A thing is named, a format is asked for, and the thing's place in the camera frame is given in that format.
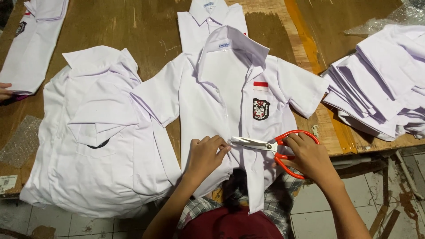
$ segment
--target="black emblem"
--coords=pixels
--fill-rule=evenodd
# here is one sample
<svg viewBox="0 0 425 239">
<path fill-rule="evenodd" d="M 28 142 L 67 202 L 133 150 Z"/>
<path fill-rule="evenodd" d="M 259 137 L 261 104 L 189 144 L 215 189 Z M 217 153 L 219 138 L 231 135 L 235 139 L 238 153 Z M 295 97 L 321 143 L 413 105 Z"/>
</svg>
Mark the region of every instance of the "black emblem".
<svg viewBox="0 0 425 239">
<path fill-rule="evenodd" d="M 101 148 L 101 147 L 105 146 L 108 142 L 109 142 L 109 139 L 108 139 L 108 140 L 106 140 L 105 142 L 101 143 L 101 144 L 100 144 L 99 146 L 97 146 L 97 147 L 90 146 L 90 145 L 88 145 L 87 147 L 89 147 L 89 148 L 93 148 L 93 149 L 97 149 L 97 148 Z"/>
<path fill-rule="evenodd" d="M 265 120 L 269 117 L 270 103 L 267 100 L 254 98 L 252 103 L 252 117 L 256 120 Z"/>
<path fill-rule="evenodd" d="M 17 37 L 19 34 L 24 32 L 25 25 L 26 25 L 26 22 L 19 23 L 19 27 L 18 27 L 18 29 L 16 29 L 15 37 Z"/>
</svg>

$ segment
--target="shirt collar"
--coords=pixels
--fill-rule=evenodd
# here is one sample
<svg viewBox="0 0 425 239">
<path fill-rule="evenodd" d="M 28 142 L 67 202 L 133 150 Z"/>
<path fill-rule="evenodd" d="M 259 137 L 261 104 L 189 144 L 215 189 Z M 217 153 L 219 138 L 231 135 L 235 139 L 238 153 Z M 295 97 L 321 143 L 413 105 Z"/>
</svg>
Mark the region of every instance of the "shirt collar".
<svg viewBox="0 0 425 239">
<path fill-rule="evenodd" d="M 204 7 L 204 5 L 210 3 L 213 3 L 214 5 L 214 10 L 211 14 L 209 14 Z M 222 25 L 228 11 L 229 7 L 224 0 L 192 0 L 192 4 L 189 9 L 189 13 L 196 20 L 198 25 L 202 25 L 202 23 L 209 17 Z"/>
<path fill-rule="evenodd" d="M 240 49 L 252 55 L 252 66 L 256 75 L 266 68 L 266 57 L 269 54 L 269 48 L 251 40 L 238 29 L 231 26 L 222 26 L 211 32 L 207 38 L 201 57 L 198 62 L 198 80 L 201 80 L 202 69 L 204 67 L 207 53 L 213 51 L 222 51 L 227 49 Z"/>
</svg>

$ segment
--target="orange scissors handle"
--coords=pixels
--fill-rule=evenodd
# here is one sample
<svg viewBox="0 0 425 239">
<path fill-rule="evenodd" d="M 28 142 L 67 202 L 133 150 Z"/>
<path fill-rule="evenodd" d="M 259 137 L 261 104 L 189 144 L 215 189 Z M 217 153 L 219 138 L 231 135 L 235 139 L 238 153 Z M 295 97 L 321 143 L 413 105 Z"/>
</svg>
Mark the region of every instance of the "orange scissors handle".
<svg viewBox="0 0 425 239">
<path fill-rule="evenodd" d="M 308 131 L 304 131 L 304 130 L 299 130 L 299 129 L 296 129 L 296 130 L 291 130 L 291 131 L 288 131 L 288 132 L 286 132 L 286 133 L 284 133 L 284 134 L 282 134 L 282 135 L 280 135 L 280 136 L 278 136 L 278 137 L 276 137 L 275 138 L 275 140 L 276 140 L 276 142 L 278 142 L 278 145 L 285 145 L 285 143 L 282 141 L 284 138 L 286 138 L 289 134 L 292 134 L 292 133 L 294 133 L 294 134 L 296 134 L 296 133 L 300 133 L 300 132 L 303 132 L 303 133 L 305 133 L 306 135 L 308 135 L 310 138 L 312 138 L 313 140 L 314 140 L 314 142 L 316 143 L 316 144 L 320 144 L 319 143 L 319 140 L 316 138 L 316 136 L 314 136 L 312 133 L 310 133 L 310 132 L 308 132 Z M 284 154 L 280 154 L 280 153 L 275 153 L 275 157 L 274 157 L 274 159 L 275 159 L 275 161 L 276 161 L 276 163 L 278 164 L 278 165 L 280 165 L 281 167 L 283 167 L 283 169 L 289 174 L 289 175 L 291 175 L 292 177 L 294 177 L 294 178 L 297 178 L 297 179 L 306 179 L 305 178 L 305 176 L 303 176 L 303 175 L 299 175 L 299 174 L 296 174 L 296 173 L 294 173 L 294 172 L 292 172 L 291 170 L 289 170 L 289 168 L 286 166 L 286 165 L 284 165 L 283 164 L 283 162 L 281 161 L 282 159 L 289 159 L 289 160 L 292 160 L 292 159 L 294 159 L 295 158 L 295 156 L 291 156 L 291 155 L 284 155 Z"/>
</svg>

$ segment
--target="hand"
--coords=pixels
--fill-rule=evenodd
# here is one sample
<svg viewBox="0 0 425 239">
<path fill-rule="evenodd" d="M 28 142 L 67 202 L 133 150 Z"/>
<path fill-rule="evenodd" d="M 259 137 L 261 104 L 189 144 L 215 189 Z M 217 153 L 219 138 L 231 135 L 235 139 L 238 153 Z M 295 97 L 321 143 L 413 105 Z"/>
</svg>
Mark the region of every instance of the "hand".
<svg viewBox="0 0 425 239">
<path fill-rule="evenodd" d="M 5 90 L 5 88 L 11 87 L 11 86 L 12 84 L 10 83 L 7 83 L 7 84 L 0 83 L 0 101 L 7 100 L 12 96 L 13 94 L 12 91 Z"/>
<path fill-rule="evenodd" d="M 199 184 L 220 166 L 230 150 L 230 146 L 218 135 L 212 138 L 206 136 L 202 140 L 193 139 L 190 146 L 189 167 L 184 175 Z"/>
<path fill-rule="evenodd" d="M 282 160 L 286 166 L 307 175 L 319 186 L 341 181 L 324 145 L 317 145 L 302 132 L 298 135 L 290 134 L 284 141 L 295 154 L 294 160 Z"/>
</svg>

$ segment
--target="maroon shirt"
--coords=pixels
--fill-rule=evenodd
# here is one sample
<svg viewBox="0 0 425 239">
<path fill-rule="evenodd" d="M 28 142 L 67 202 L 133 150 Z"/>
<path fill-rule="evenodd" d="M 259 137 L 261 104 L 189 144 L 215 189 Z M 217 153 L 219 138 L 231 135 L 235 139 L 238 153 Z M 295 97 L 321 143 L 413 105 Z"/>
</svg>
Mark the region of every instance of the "maroon shirt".
<svg viewBox="0 0 425 239">
<path fill-rule="evenodd" d="M 249 207 L 229 213 L 221 207 L 188 222 L 180 239 L 283 239 L 276 225 L 262 212 L 248 215 Z"/>
</svg>

